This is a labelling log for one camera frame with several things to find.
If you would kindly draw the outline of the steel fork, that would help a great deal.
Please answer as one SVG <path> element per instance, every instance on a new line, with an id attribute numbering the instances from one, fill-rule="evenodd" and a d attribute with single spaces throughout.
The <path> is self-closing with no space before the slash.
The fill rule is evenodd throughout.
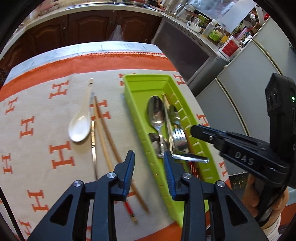
<path id="1" fill-rule="evenodd" d="M 173 156 L 176 157 L 178 160 L 184 160 L 187 162 L 197 162 L 203 164 L 206 164 L 210 161 L 207 157 L 198 156 L 190 153 L 189 144 L 185 132 L 178 125 L 174 125 L 173 128 L 173 142 Z"/>

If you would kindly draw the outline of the small steel teaspoon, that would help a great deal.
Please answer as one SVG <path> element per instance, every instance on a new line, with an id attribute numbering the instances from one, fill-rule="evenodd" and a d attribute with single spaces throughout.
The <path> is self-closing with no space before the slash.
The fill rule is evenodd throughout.
<path id="1" fill-rule="evenodd" d="M 173 104 L 171 104 L 169 107 L 169 119 L 172 125 L 181 128 L 181 118 L 176 107 Z"/>

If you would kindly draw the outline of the large hammered steel spoon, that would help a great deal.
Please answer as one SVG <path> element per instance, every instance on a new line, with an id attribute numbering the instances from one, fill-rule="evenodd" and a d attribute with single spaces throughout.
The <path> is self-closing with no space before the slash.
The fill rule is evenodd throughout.
<path id="1" fill-rule="evenodd" d="M 164 104 L 161 99 L 154 95 L 147 104 L 148 119 L 151 126 L 158 132 L 161 152 L 164 152 L 164 137 L 162 127 L 165 122 Z"/>

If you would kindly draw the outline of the dark brown wooden chopstick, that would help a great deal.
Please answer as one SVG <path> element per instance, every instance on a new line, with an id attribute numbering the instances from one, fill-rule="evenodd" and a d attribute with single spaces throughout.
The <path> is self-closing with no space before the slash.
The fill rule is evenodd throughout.
<path id="1" fill-rule="evenodd" d="M 193 140 L 194 138 L 191 135 L 189 135 L 186 130 L 184 130 L 183 128 L 182 128 L 182 130 L 184 131 L 185 139 L 187 141 L 187 147 L 185 148 L 184 152 L 196 154 L 197 152 L 201 151 L 201 147 L 200 147 L 199 142 L 194 141 Z M 189 166 L 190 173 L 193 174 L 198 179 L 201 179 L 198 165 L 195 164 L 195 162 L 191 161 L 191 162 L 189 162 L 188 166 Z"/>

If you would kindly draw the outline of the wide steel soup spoon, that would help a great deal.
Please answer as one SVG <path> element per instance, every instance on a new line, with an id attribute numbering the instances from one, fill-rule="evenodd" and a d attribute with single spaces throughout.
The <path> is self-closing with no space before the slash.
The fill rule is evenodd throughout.
<path id="1" fill-rule="evenodd" d="M 164 152 L 162 153 L 161 148 L 160 148 L 158 134 L 157 133 L 149 133 L 148 136 L 152 142 L 152 146 L 154 148 L 156 155 L 158 156 L 158 158 L 162 159 L 164 152 L 169 150 L 168 149 L 168 141 L 164 138 Z"/>

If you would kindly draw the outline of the dark wooden kitchen cabinets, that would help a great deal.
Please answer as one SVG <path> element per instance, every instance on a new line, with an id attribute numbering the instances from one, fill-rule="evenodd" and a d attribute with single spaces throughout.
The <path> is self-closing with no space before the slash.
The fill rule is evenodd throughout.
<path id="1" fill-rule="evenodd" d="M 162 18 L 139 11 L 81 11 L 59 16 L 25 31 L 1 58 L 1 80 L 23 61 L 74 44 L 107 41 L 117 26 L 123 39 L 150 43 Z"/>

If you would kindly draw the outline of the white ceramic soup spoon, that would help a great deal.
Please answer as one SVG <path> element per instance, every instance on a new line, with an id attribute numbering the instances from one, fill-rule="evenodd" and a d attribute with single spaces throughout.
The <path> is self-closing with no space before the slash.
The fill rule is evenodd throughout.
<path id="1" fill-rule="evenodd" d="M 92 85 L 94 79 L 88 80 L 80 109 L 75 113 L 68 126 L 68 135 L 71 141 L 78 143 L 87 138 L 91 130 L 91 114 L 89 110 Z"/>

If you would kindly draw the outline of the grey side cabinet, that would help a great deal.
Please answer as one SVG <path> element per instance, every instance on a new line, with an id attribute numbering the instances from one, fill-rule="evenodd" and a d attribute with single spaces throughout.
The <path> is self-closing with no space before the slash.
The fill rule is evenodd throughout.
<path id="1" fill-rule="evenodd" d="M 208 39 L 168 16 L 163 16 L 152 44 L 171 61 L 194 96 L 198 96 L 229 63 Z"/>

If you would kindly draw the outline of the orange white H-pattern cloth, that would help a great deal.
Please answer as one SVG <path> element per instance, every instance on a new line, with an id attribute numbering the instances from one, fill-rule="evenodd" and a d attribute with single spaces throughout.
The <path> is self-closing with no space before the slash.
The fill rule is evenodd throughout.
<path id="1" fill-rule="evenodd" d="M 90 182 L 108 170 L 100 147 L 93 165 L 91 139 L 75 143 L 68 126 L 81 108 L 89 79 L 103 119 L 119 156 L 135 152 L 133 180 L 149 210 L 144 211 L 131 191 L 128 202 L 133 222 L 121 203 L 115 205 L 118 240 L 180 240 L 181 226 L 172 207 L 159 164 L 148 161 L 146 141 L 130 115 L 125 100 L 124 76 L 168 75 L 171 84 L 144 84 L 137 103 L 146 118 L 147 101 L 166 94 L 179 110 L 186 128 L 208 120 L 200 104 L 170 60 L 157 52 L 101 52 L 54 60 L 32 67 L 1 88 L 1 188 L 24 238 L 28 238 L 48 210 L 75 180 Z"/>

